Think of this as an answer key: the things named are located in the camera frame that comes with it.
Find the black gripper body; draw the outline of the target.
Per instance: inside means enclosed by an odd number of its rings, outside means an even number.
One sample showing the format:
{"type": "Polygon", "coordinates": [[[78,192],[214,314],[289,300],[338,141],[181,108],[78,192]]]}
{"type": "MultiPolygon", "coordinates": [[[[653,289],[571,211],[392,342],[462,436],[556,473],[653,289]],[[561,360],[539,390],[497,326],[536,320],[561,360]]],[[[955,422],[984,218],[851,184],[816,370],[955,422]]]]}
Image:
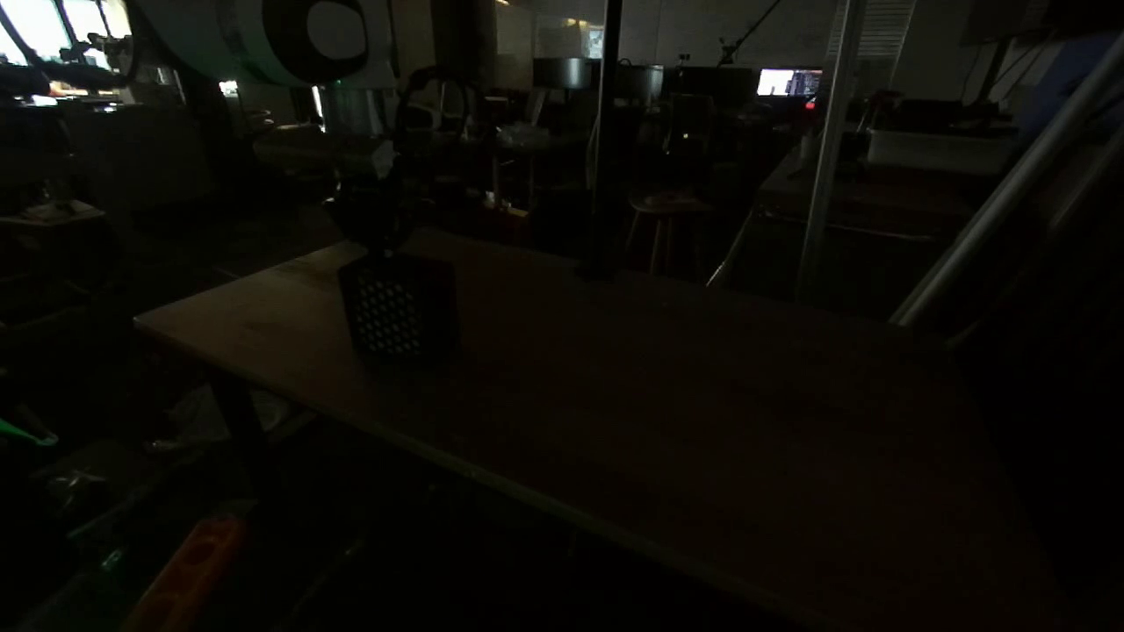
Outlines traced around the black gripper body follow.
{"type": "Polygon", "coordinates": [[[345,239],[372,254],[396,254],[412,239],[417,209],[408,192],[408,161],[392,141],[374,141],[341,161],[327,218],[345,239]]]}

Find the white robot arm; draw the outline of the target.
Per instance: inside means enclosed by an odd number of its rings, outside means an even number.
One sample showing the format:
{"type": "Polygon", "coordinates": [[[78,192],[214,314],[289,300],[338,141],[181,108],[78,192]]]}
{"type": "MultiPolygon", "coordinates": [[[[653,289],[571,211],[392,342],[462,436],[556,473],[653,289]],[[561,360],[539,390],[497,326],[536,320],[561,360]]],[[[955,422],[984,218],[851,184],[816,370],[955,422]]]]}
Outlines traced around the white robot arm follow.
{"type": "Polygon", "coordinates": [[[321,106],[320,159],[338,173],[333,224],[372,254],[408,239],[408,94],[391,0],[135,0],[135,11],[203,76],[307,89],[321,106]]]}

